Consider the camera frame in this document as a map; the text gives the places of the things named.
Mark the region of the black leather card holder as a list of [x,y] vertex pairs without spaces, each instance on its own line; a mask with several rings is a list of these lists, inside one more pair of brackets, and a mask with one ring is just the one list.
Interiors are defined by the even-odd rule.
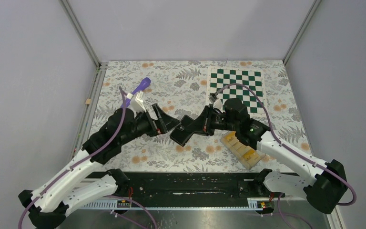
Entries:
[[200,133],[200,126],[188,115],[184,115],[180,123],[173,129],[170,139],[180,146],[185,146],[193,134]]

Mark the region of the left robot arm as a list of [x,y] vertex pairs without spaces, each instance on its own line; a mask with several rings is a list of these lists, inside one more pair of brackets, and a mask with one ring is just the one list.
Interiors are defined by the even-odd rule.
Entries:
[[85,204],[109,195],[124,196],[130,190],[130,180],[120,169],[110,169],[93,184],[75,190],[75,186],[122,151],[122,146],[147,135],[166,134],[179,120],[153,104],[157,119],[149,112],[134,113],[119,108],[108,121],[82,145],[76,156],[57,175],[31,191],[24,190],[18,198],[32,224],[38,229],[55,229],[67,216]]

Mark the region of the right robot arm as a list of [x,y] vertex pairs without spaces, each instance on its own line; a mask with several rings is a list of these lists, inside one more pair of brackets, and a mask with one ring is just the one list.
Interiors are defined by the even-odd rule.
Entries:
[[265,124],[253,119],[240,99],[228,99],[225,111],[218,113],[212,104],[205,106],[202,113],[184,125],[190,134],[213,135],[215,130],[234,131],[236,138],[245,146],[273,156],[277,161],[297,173],[284,178],[269,172],[254,184],[256,194],[265,197],[271,192],[296,195],[308,201],[316,210],[330,214],[339,205],[341,198],[350,188],[347,186],[345,169],[337,160],[325,160],[294,150]]

